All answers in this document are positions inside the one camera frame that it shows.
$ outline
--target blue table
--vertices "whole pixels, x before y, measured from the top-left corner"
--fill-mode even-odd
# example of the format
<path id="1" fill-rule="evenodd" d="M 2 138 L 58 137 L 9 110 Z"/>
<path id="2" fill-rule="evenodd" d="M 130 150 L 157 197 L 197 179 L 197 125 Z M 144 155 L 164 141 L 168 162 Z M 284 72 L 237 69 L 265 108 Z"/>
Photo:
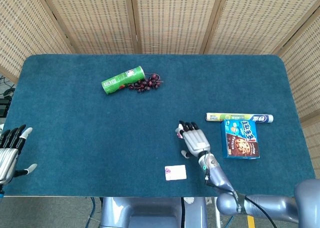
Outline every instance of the blue table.
<path id="1" fill-rule="evenodd" d="M 143 94 L 107 95 L 101 81 L 141 65 L 164 80 Z M 224 159 L 219 122 L 207 112 L 272 114 L 257 124 L 260 159 Z M 179 120 L 194 121 L 233 186 L 244 194 L 292 196 L 314 178 L 285 66 L 274 55 L 63 55 L 29 57 L 5 129 L 27 124 L 7 195 L 204 197 L 196 158 L 185 159 Z M 165 166 L 185 165 L 187 179 L 165 180 Z"/>

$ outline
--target robotic hand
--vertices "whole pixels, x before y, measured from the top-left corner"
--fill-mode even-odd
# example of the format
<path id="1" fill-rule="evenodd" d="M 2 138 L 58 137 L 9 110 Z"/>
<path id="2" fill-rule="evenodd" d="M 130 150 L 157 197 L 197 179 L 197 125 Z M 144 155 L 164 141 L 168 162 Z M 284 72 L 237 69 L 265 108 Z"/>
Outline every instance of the robotic hand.
<path id="1" fill-rule="evenodd" d="M 210 152 L 210 144 L 196 123 L 184 123 L 182 120 L 179 121 L 183 129 L 179 129 L 180 135 L 184 138 L 186 146 L 189 152 L 183 152 L 182 155 L 189 158 L 190 155 L 195 157 L 201 157 L 202 155 L 208 154 Z"/>
<path id="2" fill-rule="evenodd" d="M 0 197 L 4 195 L 3 186 L 7 185 L 13 177 L 28 175 L 37 167 L 37 164 L 32 164 L 27 169 L 16 170 L 22 148 L 32 132 L 31 127 L 23 132 L 25 127 L 24 124 L 19 128 L 6 130 L 0 136 Z"/>

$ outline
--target green can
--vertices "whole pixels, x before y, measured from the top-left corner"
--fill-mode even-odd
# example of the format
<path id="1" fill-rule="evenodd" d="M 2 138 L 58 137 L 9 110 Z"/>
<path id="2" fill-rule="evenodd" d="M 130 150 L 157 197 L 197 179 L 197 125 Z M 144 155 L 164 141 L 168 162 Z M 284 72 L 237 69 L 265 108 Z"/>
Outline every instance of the green can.
<path id="1" fill-rule="evenodd" d="M 127 85 L 135 83 L 139 80 L 144 79 L 145 73 L 142 67 L 139 65 L 138 67 L 118 74 L 112 78 L 106 79 L 102 81 L 102 87 L 105 93 L 110 94 L 122 88 L 125 88 Z"/>

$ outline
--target white card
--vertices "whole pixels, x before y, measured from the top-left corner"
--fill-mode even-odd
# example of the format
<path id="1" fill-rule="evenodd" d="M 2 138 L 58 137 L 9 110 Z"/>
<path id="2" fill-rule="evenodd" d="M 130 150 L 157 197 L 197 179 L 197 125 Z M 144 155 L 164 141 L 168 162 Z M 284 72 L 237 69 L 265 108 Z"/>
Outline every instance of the white card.
<path id="1" fill-rule="evenodd" d="M 165 166 L 164 173 L 166 181 L 187 179 L 186 166 L 184 164 Z"/>

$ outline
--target blue box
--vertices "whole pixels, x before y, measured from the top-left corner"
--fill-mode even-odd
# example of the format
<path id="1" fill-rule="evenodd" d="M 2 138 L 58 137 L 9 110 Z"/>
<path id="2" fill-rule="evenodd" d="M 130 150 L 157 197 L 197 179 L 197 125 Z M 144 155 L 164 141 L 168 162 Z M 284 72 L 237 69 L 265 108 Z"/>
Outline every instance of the blue box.
<path id="1" fill-rule="evenodd" d="M 224 158 L 258 159 L 256 123 L 252 120 L 226 119 L 221 122 Z"/>

